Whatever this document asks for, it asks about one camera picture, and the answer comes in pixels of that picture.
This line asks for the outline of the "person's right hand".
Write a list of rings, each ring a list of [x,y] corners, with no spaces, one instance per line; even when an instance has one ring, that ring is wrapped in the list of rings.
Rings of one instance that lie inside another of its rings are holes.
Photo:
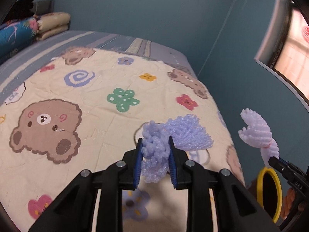
[[[295,200],[295,190],[293,188],[288,189],[287,195],[283,198],[283,206],[281,210],[281,218],[286,219],[289,215],[293,202]]]

